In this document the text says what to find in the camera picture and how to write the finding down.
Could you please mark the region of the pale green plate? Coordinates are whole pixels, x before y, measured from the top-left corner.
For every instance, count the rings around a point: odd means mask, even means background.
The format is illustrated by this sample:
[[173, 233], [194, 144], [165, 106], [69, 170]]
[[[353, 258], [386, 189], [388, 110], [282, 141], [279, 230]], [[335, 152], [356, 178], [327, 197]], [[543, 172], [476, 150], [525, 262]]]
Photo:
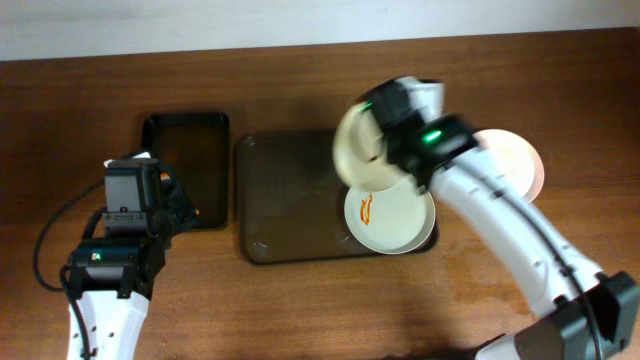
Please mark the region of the pale green plate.
[[412, 180], [370, 192], [351, 187], [343, 213], [353, 237], [365, 248], [384, 255], [426, 249], [437, 237], [434, 200], [419, 194]]

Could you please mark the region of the pink plate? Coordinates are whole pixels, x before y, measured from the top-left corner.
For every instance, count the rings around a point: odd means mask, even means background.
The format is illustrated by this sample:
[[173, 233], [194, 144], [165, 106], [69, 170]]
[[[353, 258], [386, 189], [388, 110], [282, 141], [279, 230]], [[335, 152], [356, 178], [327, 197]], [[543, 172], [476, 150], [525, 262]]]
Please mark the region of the pink plate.
[[499, 171], [516, 192], [533, 202], [543, 188], [545, 169], [532, 144], [516, 133], [501, 129], [480, 130], [474, 137], [489, 150]]

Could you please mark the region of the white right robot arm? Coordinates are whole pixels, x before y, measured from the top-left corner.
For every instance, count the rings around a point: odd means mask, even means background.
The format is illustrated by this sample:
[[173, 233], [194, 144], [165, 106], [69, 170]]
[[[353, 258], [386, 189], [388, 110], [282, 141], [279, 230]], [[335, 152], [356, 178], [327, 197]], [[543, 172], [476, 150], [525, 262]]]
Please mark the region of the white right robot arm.
[[456, 114], [443, 114], [443, 85], [388, 80], [361, 97], [382, 132], [382, 156], [454, 210], [510, 271], [537, 320], [473, 350], [468, 359], [609, 359], [633, 337], [639, 286], [572, 246], [501, 174]]

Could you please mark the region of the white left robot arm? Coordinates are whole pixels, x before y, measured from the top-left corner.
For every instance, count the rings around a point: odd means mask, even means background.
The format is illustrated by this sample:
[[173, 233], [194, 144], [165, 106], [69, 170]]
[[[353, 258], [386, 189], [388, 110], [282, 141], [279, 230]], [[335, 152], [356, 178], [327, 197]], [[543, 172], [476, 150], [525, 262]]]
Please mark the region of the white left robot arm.
[[105, 207], [59, 272], [70, 359], [133, 358], [172, 240], [199, 224], [173, 170], [157, 159], [111, 160], [104, 185]]

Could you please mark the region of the small black tray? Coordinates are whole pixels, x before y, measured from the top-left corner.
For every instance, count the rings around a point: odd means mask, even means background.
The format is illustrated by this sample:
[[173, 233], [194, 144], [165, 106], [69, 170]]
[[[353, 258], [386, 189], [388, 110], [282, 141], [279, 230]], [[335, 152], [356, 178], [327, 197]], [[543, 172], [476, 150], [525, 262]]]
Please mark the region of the small black tray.
[[150, 115], [143, 122], [141, 147], [175, 171], [199, 212], [201, 230], [227, 225], [230, 124], [225, 113]]

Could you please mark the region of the large brown serving tray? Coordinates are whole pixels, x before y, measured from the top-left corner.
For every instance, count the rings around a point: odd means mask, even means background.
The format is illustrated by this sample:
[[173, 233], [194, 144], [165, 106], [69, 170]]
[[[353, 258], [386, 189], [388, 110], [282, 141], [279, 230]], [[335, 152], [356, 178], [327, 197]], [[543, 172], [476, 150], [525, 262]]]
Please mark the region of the large brown serving tray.
[[249, 135], [236, 148], [239, 248], [254, 265], [377, 257], [348, 229], [332, 129]]

